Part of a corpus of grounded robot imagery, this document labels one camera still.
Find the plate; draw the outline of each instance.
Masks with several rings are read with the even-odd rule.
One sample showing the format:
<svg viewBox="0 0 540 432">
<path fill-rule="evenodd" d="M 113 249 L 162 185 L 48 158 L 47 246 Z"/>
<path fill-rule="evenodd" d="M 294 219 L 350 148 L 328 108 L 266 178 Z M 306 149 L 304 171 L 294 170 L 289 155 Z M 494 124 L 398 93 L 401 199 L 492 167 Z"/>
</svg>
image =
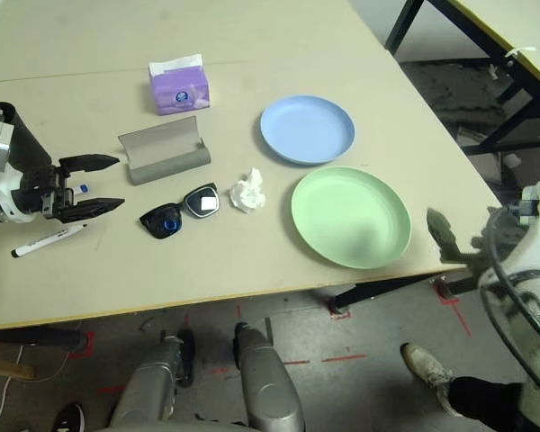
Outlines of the plate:
<svg viewBox="0 0 540 432">
<path fill-rule="evenodd" d="M 410 243 L 402 199 L 378 177 L 355 168 L 333 166 L 306 175 L 294 189 L 292 217 L 311 248 L 346 267 L 386 266 Z"/>
<path fill-rule="evenodd" d="M 302 165 L 325 164 L 346 153 L 356 135 L 350 116 L 317 96 L 290 96 L 268 106 L 260 119 L 268 145 Z"/>
</svg>

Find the black sunglasses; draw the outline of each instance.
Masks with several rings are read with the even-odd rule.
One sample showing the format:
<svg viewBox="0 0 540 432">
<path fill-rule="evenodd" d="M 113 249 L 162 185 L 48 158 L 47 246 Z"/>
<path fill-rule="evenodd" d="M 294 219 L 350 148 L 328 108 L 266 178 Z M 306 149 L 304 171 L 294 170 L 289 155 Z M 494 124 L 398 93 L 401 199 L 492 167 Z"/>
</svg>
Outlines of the black sunglasses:
<svg viewBox="0 0 540 432">
<path fill-rule="evenodd" d="M 196 218 L 207 218 L 220 208 L 216 184 L 200 186 L 188 193 L 180 203 L 169 202 L 140 217 L 140 222 L 157 239 L 176 234 L 182 228 L 182 214 L 186 208 Z"/>
</svg>

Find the table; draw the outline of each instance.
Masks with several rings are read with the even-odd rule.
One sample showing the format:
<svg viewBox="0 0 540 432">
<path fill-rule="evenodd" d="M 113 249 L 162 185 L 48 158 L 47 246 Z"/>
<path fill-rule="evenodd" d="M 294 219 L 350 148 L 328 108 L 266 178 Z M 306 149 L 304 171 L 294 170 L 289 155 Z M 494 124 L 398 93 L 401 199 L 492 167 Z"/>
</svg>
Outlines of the table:
<svg viewBox="0 0 540 432">
<path fill-rule="evenodd" d="M 540 0 L 523 2 L 484 2 L 482 0 L 428 0 L 438 11 L 462 30 L 491 59 L 515 80 L 499 98 L 503 104 L 525 89 L 533 100 L 500 125 L 479 146 L 465 148 L 469 155 L 540 147 L 537 142 L 499 144 L 520 123 L 540 117 Z M 394 54 L 424 0 L 407 0 L 385 43 Z M 536 47 L 536 51 L 521 50 L 517 56 L 506 54 L 516 48 Z"/>
<path fill-rule="evenodd" d="M 0 100 L 16 106 L 54 159 L 119 158 L 118 166 L 72 179 L 88 183 L 94 196 L 126 200 L 72 239 L 15 260 L 12 248 L 60 224 L 38 217 L 0 226 L 0 329 L 441 272 L 451 266 L 440 263 L 427 233 L 427 207 L 444 212 L 468 244 L 488 218 L 486 207 L 498 205 L 346 2 L 10 0 L 0 10 L 0 41 L 9 47 L 0 48 Z M 148 62 L 194 52 L 205 60 L 211 107 L 158 117 Z M 352 116 L 355 145 L 329 165 L 365 169 L 402 196 L 413 229 L 399 261 L 344 268 L 297 233 L 291 194 L 314 168 L 283 162 L 258 129 L 264 108 L 293 94 L 326 97 Z M 117 137 L 188 115 L 196 115 L 212 163 L 131 185 Z M 230 208 L 226 191 L 251 167 L 262 172 L 267 204 L 246 215 Z M 211 181 L 222 197 L 214 216 L 184 215 L 182 230 L 166 240 L 138 223 L 147 210 Z"/>
</svg>

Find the white marker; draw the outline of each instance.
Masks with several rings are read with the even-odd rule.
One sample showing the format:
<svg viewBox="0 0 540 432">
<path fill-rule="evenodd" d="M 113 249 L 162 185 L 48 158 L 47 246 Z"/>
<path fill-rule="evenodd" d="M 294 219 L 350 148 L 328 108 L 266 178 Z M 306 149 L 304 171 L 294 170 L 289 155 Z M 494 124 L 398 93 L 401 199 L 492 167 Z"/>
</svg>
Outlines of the white marker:
<svg viewBox="0 0 540 432">
<path fill-rule="evenodd" d="M 72 227 L 65 228 L 62 231 L 59 231 L 56 234 L 53 234 L 51 236 L 41 238 L 40 240 L 33 241 L 32 243 L 28 243 L 27 245 L 24 245 L 24 246 L 17 247 L 16 249 L 13 249 L 12 252 L 10 253 L 12 254 L 14 258 L 21 257 L 22 255 L 31 253 L 33 250 L 44 248 L 45 246 L 55 243 L 59 240 L 73 236 L 77 232 L 86 228 L 86 226 L 87 226 L 86 224 L 82 224 L 82 225 L 74 225 Z"/>
</svg>

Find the white sneaker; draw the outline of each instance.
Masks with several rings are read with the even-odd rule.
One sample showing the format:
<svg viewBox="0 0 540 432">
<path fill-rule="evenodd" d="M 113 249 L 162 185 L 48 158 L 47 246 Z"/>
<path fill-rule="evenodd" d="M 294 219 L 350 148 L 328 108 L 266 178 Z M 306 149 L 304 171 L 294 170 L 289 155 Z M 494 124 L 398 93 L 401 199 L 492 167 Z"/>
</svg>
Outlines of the white sneaker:
<svg viewBox="0 0 540 432">
<path fill-rule="evenodd" d="M 461 417 L 462 414 L 452 408 L 448 400 L 452 372 L 421 346 L 404 344 L 400 347 L 400 353 L 410 371 L 436 392 L 444 410 L 451 416 Z"/>
</svg>

